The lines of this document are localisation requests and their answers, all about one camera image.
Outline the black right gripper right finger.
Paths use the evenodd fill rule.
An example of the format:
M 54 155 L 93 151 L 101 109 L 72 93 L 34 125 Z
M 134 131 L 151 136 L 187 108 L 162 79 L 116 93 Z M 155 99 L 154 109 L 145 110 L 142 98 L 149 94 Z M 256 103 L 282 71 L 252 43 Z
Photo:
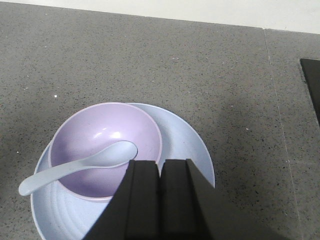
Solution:
M 162 240 L 236 240 L 222 227 L 210 229 L 196 196 L 187 161 L 167 159 L 159 184 L 159 230 Z

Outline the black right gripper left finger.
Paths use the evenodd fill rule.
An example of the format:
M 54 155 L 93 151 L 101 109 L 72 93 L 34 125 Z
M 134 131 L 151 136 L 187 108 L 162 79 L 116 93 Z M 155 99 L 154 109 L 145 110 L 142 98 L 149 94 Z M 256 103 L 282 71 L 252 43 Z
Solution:
M 155 161 L 131 160 L 113 198 L 86 240 L 158 240 L 159 171 Z

